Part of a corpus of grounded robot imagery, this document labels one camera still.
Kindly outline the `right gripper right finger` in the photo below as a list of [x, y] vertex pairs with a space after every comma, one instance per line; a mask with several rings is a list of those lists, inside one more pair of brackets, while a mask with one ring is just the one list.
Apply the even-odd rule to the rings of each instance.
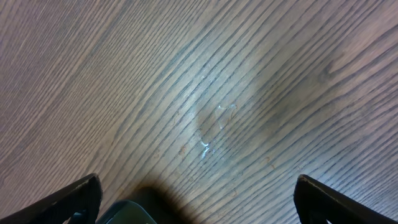
[[301, 223], [397, 224], [391, 218], [352, 200], [308, 175], [299, 175], [294, 204]]

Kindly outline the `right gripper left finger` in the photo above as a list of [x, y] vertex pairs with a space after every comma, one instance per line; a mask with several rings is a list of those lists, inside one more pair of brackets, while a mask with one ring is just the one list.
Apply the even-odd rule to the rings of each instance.
[[100, 179], [92, 173], [2, 218], [1, 223], [94, 223], [99, 214], [102, 195]]

